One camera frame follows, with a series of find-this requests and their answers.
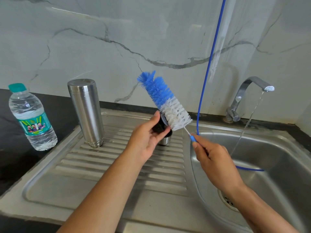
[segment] lid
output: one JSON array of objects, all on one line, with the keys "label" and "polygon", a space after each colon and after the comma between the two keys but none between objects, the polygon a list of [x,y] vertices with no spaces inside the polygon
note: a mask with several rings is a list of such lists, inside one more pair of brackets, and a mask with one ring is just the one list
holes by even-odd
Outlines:
[{"label": "lid", "polygon": [[92,79],[82,78],[67,83],[68,90],[73,93],[86,93],[96,90],[96,83]]},{"label": "lid", "polygon": [[15,93],[15,92],[23,92],[26,91],[27,88],[25,87],[25,85],[23,83],[13,83],[9,85],[9,89],[11,92]]}]

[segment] running water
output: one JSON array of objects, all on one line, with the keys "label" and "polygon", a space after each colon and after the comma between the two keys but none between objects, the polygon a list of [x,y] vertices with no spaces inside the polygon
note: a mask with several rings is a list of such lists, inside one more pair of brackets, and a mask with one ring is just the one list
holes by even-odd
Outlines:
[{"label": "running water", "polygon": [[249,123],[250,123],[251,120],[252,120],[252,116],[253,116],[253,114],[254,114],[254,112],[255,112],[257,106],[258,106],[258,105],[260,104],[260,102],[263,100],[263,93],[264,93],[264,91],[262,92],[262,94],[261,94],[261,96],[260,96],[260,98],[259,98],[259,100],[258,100],[258,102],[257,102],[257,105],[255,106],[255,108],[254,108],[254,110],[253,110],[253,112],[252,112],[252,114],[251,114],[251,117],[249,117],[249,120],[247,121],[247,124],[246,124],[245,128],[243,129],[243,132],[242,132],[242,134],[240,135],[238,142],[235,144],[235,147],[234,147],[233,150],[231,151],[230,156],[233,155],[235,149],[237,148],[237,146],[238,146],[238,144],[239,144],[239,142],[240,142],[240,140],[241,140],[241,138],[242,138],[242,136],[243,136],[245,130],[247,129]]}]

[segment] blue hose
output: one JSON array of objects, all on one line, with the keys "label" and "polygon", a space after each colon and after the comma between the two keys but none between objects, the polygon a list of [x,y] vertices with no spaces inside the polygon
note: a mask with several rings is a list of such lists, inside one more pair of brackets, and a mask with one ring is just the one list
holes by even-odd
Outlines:
[{"label": "blue hose", "polygon": [[[224,12],[225,3],[226,3],[226,0],[222,0],[222,5],[221,5],[221,9],[220,9],[219,19],[218,19],[217,28],[216,28],[216,32],[215,32],[215,37],[214,37],[214,41],[213,41],[213,46],[212,46],[210,58],[208,60],[208,66],[207,66],[207,70],[206,70],[206,74],[205,74],[205,78],[204,78],[204,83],[203,83],[203,88],[202,88],[202,93],[201,93],[201,98],[200,98],[200,103],[199,103],[199,109],[198,109],[198,112],[197,112],[196,132],[197,132],[198,135],[199,135],[199,117],[200,117],[201,104],[202,104],[202,100],[203,100],[203,94],[204,94],[204,90],[205,90],[205,85],[206,85],[206,80],[207,80],[208,72],[210,71],[210,66],[211,66],[211,62],[212,62],[212,58],[213,58],[213,54],[214,54],[214,49],[215,49],[215,45],[216,45],[216,40],[217,40],[217,36],[218,36],[218,31],[219,31],[219,27],[220,27],[220,22],[221,22],[222,14]],[[239,169],[248,170],[248,171],[259,171],[259,172],[263,172],[264,171],[263,169],[254,169],[254,168],[247,168],[247,167],[240,167],[240,166],[236,166],[236,167],[239,168]]]}]

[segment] plastic water bottle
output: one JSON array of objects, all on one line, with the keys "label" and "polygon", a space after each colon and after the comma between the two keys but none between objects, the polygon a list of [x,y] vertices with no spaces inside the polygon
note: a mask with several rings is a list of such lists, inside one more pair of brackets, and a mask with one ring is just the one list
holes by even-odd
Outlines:
[{"label": "plastic water bottle", "polygon": [[54,147],[57,137],[41,101],[29,93],[22,83],[10,84],[9,89],[13,93],[9,107],[33,148],[43,151]]}]

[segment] drain strainer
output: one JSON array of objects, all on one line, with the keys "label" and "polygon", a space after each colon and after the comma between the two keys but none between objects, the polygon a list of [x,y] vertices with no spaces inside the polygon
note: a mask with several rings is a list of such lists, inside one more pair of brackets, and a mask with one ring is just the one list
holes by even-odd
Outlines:
[{"label": "drain strainer", "polygon": [[218,190],[218,195],[222,202],[231,210],[239,212],[239,210],[234,206],[232,201],[220,190]]}]

